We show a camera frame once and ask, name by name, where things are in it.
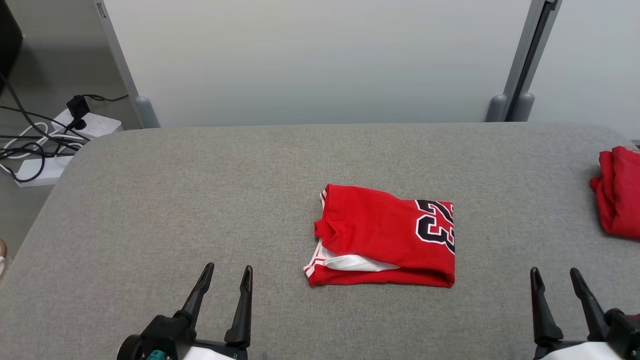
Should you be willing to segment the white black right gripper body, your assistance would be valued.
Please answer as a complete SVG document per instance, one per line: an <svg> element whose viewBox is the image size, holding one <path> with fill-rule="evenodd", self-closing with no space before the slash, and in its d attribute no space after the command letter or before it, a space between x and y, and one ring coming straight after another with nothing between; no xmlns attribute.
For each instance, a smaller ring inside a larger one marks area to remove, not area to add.
<svg viewBox="0 0 640 360"><path fill-rule="evenodd" d="M627 346L623 342L562 342L547 341L535 349L535 360L626 360Z"/></svg>

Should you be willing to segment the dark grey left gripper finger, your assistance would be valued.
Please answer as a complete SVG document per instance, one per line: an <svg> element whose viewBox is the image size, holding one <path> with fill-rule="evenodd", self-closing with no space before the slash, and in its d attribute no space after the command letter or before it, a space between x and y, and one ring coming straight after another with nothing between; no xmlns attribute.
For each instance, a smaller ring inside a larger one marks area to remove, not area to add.
<svg viewBox="0 0 640 360"><path fill-rule="evenodd" d="M249 348L252 330L253 310L253 268L247 265L240 282L240 296L237 308L231 322L231 328L226 331L224 342L227 346Z"/></svg>
<svg viewBox="0 0 640 360"><path fill-rule="evenodd" d="M201 311L202 300L206 292L210 289L214 269L215 264L213 262L209 262L205 265L182 309L174 313L174 318L185 320L189 329L194 329L197 324L199 313Z"/></svg>

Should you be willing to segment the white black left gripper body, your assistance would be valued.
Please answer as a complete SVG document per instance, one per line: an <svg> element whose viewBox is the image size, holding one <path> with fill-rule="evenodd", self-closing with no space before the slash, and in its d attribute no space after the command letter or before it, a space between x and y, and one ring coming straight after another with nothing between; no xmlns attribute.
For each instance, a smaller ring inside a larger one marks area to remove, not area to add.
<svg viewBox="0 0 640 360"><path fill-rule="evenodd" d="M196 339L183 360L248 360L246 348L232 346L226 342Z"/></svg>

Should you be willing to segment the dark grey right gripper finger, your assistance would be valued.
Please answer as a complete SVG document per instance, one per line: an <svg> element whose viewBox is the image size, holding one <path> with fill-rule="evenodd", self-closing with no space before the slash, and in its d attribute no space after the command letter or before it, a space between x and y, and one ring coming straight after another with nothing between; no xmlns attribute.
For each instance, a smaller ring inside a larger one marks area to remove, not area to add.
<svg viewBox="0 0 640 360"><path fill-rule="evenodd" d="M530 269L530 289L535 344L548 346L561 342L563 331L554 321L546 300L546 285L537 267Z"/></svg>
<svg viewBox="0 0 640 360"><path fill-rule="evenodd" d="M610 331L610 326L605 321L605 312L602 310L596 296L586 284L585 278L577 268L570 269L570 278L574 289L574 294L582 304L589 334L589 342L605 342Z"/></svg>

